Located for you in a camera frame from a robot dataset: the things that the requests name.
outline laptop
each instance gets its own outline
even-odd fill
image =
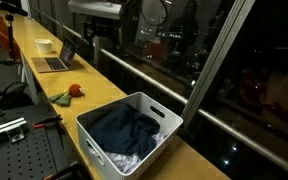
[[[72,67],[76,51],[77,45],[65,38],[60,57],[34,57],[32,61],[39,73],[68,71]]]

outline white plastic basket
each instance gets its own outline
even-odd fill
[[[105,152],[97,145],[97,143],[87,132],[87,130],[92,127],[97,119],[105,116],[113,109],[123,104],[128,104],[137,109],[139,112],[154,118],[160,124],[160,133],[167,135],[164,141],[156,146],[155,149],[153,149],[153,151],[128,174],[124,174],[113,164]],[[175,136],[179,126],[183,123],[183,119],[152,98],[138,92],[94,110],[82,113],[76,117],[76,122],[78,124],[80,147],[102,178],[105,180],[129,180],[139,178],[140,175],[152,164],[152,162],[154,162],[154,160],[161,154],[161,152]],[[90,154],[89,148],[93,148],[95,152],[97,152],[97,156]]]

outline black cable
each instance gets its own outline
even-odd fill
[[[145,15],[144,15],[144,13],[143,13],[143,5],[141,6],[141,14],[142,14],[142,17],[143,17],[143,19],[145,20],[145,22],[147,22],[147,23],[148,23],[149,25],[151,25],[151,26],[161,26],[161,25],[163,25],[163,24],[166,22],[167,17],[168,17],[168,11],[167,11],[167,7],[166,7],[166,3],[165,3],[163,0],[159,0],[159,1],[162,3],[162,5],[163,5],[163,7],[164,7],[164,9],[165,9],[165,19],[164,19],[163,22],[161,22],[161,23],[159,23],[159,24],[152,24],[149,20],[147,20],[146,17],[145,17]]]

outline laptop screen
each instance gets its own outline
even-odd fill
[[[73,63],[73,58],[76,53],[77,46],[68,38],[65,38],[60,54],[60,59],[66,67],[70,68]]]

